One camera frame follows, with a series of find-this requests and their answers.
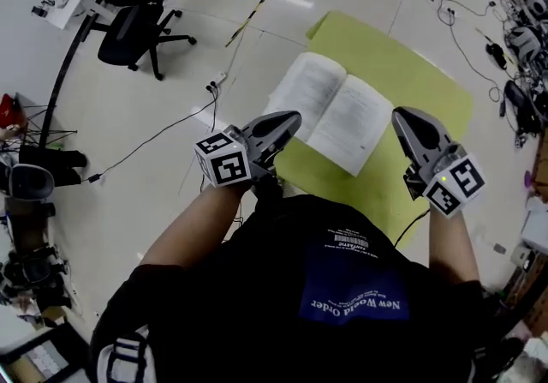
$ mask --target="yellow-green mat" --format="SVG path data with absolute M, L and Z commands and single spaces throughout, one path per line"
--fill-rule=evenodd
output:
M 394 106 L 417 107 L 437 117 L 459 140 L 472 116 L 472 95 L 409 48 L 363 22 L 331 11 L 307 37 L 308 50 L 339 62 Z M 357 177 L 293 139 L 277 156 L 277 173 L 304 191 L 363 212 L 392 241 L 428 208 L 411 201 L 402 176 L 409 165 L 391 124 Z

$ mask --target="open book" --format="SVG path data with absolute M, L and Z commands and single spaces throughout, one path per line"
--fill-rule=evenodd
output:
M 392 103 L 327 57 L 300 54 L 283 77 L 264 114 L 299 111 L 295 135 L 353 176 L 390 122 Z

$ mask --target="chair armrest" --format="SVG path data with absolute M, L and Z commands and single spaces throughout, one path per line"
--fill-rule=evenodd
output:
M 116 41 L 120 42 L 121 40 L 123 40 L 124 37 L 126 37 L 126 33 L 128 32 L 129 28 L 133 25 L 139 12 L 140 12 L 140 5 L 135 5 L 131 9 L 127 19 L 125 20 L 125 22 L 123 22 L 122 28 L 120 28 L 120 32 L 116 36 Z

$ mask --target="white floor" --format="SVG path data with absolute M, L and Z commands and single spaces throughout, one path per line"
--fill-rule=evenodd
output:
M 152 76 L 147 57 L 136 73 L 101 63 L 97 49 L 102 34 L 90 36 L 76 54 L 56 109 L 63 127 L 79 132 L 68 145 L 89 157 L 88 175 L 211 100 L 205 85 L 229 67 L 236 43 L 229 49 L 223 46 L 258 1 L 166 0 L 166 7 L 184 10 L 183 17 L 171 24 L 173 34 L 189 33 L 199 42 L 194 47 L 181 42 L 161 47 L 163 82 Z M 457 1 L 483 11 L 491 0 Z M 524 149 L 514 149 L 512 130 L 487 96 L 490 84 L 466 64 L 450 30 L 436 16 L 438 4 L 439 0 L 267 0 L 251 20 L 223 84 L 218 120 L 243 125 L 259 115 L 269 93 L 306 49 L 305 31 L 327 11 L 339 9 L 388 33 L 474 96 L 474 118 L 463 144 L 479 159 L 489 186 L 466 210 L 466 218 L 482 281 L 501 287 L 513 269 L 509 255 L 525 216 L 523 173 L 532 167 L 536 144 L 529 141 Z M 474 30 L 479 27 L 502 44 L 500 22 L 491 11 L 477 17 L 455 8 L 455 33 L 462 49 L 476 68 L 502 87 L 507 77 L 487 57 L 485 40 Z M 56 239 L 72 264 L 89 326 L 141 254 L 199 193 L 192 144 L 206 130 L 205 123 L 189 119 L 144 146 L 101 182 L 56 190 Z M 244 216 L 252 212 L 253 203 L 250 194 L 243 202 Z M 495 253 L 496 242 L 508 252 Z M 426 262 L 427 220 L 402 251 Z M 144 290 L 143 299 L 150 298 Z

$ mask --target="white desk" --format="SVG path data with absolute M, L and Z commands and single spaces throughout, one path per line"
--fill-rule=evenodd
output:
M 95 3 L 94 0 L 68 0 L 67 4 L 62 9 L 58 9 L 56 6 L 49 7 L 48 14 L 45 19 L 50 24 L 63 30 L 69 23 L 70 18 L 74 15 L 79 5 L 83 5 L 86 9 L 90 9 L 92 12 L 99 13 L 108 21 L 114 20 L 115 14 L 105 7 Z

